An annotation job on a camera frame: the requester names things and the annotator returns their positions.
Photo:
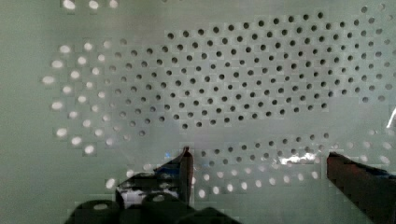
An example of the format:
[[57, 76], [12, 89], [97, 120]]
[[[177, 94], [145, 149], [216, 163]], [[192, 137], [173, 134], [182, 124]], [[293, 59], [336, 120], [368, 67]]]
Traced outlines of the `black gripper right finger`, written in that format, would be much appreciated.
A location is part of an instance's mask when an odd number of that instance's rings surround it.
[[395, 175], [336, 152], [326, 164], [327, 178], [374, 224], [395, 224]]

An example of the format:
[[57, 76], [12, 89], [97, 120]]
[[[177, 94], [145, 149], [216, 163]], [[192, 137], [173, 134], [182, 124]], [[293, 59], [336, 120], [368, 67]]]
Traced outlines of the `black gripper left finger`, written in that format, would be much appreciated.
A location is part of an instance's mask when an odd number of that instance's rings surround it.
[[184, 203], [190, 201], [193, 178], [193, 156], [189, 147], [150, 173], [135, 174], [117, 185], [119, 205], [141, 204], [151, 193], [168, 193]]

